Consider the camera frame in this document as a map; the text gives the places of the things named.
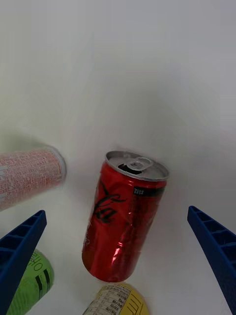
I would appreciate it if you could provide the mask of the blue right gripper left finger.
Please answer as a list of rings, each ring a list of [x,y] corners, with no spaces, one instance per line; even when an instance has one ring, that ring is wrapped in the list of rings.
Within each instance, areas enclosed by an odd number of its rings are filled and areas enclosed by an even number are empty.
[[[0,313],[5,315],[47,225],[40,210],[0,240]]]

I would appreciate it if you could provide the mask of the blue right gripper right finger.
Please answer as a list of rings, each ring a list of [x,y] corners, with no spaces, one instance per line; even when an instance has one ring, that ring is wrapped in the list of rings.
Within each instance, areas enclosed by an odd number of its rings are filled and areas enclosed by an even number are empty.
[[[196,208],[188,208],[191,226],[225,297],[236,313],[236,235]]]

